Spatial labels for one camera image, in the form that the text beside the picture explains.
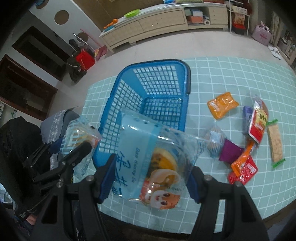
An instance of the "orange box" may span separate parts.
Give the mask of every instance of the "orange box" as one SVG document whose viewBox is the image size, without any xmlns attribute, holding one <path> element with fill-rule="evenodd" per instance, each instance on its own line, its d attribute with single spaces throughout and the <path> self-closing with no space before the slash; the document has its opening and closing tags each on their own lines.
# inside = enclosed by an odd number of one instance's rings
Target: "orange box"
<svg viewBox="0 0 296 241">
<path fill-rule="evenodd" d="M 192 23 L 203 23 L 203 17 L 188 16 L 188 21 Z"/>
</svg>

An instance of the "orange snack package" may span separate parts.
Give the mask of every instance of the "orange snack package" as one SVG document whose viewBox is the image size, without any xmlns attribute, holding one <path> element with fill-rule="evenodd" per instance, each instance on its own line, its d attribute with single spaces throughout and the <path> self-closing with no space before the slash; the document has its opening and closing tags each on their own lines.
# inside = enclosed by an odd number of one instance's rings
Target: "orange snack package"
<svg viewBox="0 0 296 241">
<path fill-rule="evenodd" d="M 216 99 L 208 101 L 207 105 L 216 120 L 222 118 L 231 109 L 239 106 L 230 92 L 226 92 L 219 95 Z"/>
<path fill-rule="evenodd" d="M 231 164 L 231 168 L 234 174 L 239 177 L 241 175 L 241 170 L 244 167 L 246 160 L 248 159 L 253 147 L 255 146 L 254 141 L 249 141 L 246 149 L 239 156 L 239 158 Z"/>
</svg>

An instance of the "slipper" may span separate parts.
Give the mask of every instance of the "slipper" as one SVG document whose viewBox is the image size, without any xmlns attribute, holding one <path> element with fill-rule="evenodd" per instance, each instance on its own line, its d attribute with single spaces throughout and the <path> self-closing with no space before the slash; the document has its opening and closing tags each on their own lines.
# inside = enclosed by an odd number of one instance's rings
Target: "slipper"
<svg viewBox="0 0 296 241">
<path fill-rule="evenodd" d="M 268 49 L 269 49 L 270 51 L 274 50 L 274 47 L 273 47 L 272 45 L 270 45 L 270 44 L 269 44 L 267 47 L 268 47 Z"/>
<path fill-rule="evenodd" d="M 278 59 L 281 59 L 281 54 L 279 53 L 279 50 L 277 48 L 274 48 L 272 52 L 274 52 L 276 54 L 276 57 Z"/>
</svg>

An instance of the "pink tote bag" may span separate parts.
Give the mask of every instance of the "pink tote bag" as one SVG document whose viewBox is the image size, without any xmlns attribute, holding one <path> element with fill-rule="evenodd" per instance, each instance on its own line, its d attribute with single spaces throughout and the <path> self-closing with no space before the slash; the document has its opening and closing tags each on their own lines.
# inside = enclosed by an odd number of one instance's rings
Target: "pink tote bag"
<svg viewBox="0 0 296 241">
<path fill-rule="evenodd" d="M 266 27 L 263 22 L 261 22 L 261 26 L 257 25 L 255 27 L 252 37 L 259 43 L 267 46 L 271 39 L 271 33 L 269 31 L 269 28 Z"/>
</svg>

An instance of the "white slippers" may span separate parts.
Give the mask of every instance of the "white slippers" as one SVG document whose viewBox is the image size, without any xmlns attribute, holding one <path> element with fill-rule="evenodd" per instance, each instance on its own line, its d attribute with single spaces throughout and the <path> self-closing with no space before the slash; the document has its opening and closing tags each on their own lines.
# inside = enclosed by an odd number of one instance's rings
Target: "white slippers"
<svg viewBox="0 0 296 241">
<path fill-rule="evenodd" d="M 270 44 L 267 47 L 274 57 L 281 59 L 281 54 L 279 53 L 279 51 L 276 47 L 273 47 Z"/>
</svg>

